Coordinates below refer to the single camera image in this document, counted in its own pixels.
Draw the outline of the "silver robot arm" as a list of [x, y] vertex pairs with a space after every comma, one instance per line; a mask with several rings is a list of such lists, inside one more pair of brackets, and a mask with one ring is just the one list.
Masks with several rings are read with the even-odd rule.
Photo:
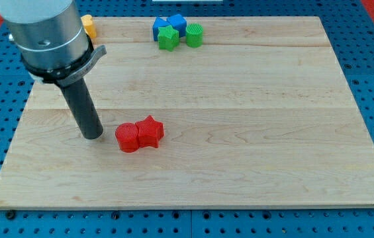
[[0, 0], [0, 15], [31, 77], [62, 92], [86, 139], [103, 126], [84, 80], [107, 51], [94, 47], [74, 0]]

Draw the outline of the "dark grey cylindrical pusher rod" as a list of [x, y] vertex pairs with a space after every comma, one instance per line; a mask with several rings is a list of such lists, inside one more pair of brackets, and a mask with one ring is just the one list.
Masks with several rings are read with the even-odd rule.
[[103, 126], [85, 80], [81, 78], [67, 87], [62, 87], [61, 92], [82, 136], [85, 139], [97, 139], [103, 133]]

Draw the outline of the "black flange clamp ring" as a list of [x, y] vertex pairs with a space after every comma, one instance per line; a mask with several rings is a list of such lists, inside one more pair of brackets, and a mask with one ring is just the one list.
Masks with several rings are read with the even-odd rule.
[[57, 69], [40, 69], [30, 65], [21, 55], [21, 62], [30, 76], [42, 84], [55, 84], [58, 87], [68, 87], [87, 75], [96, 63], [107, 54], [105, 45], [94, 48], [89, 36], [87, 51], [73, 63]]

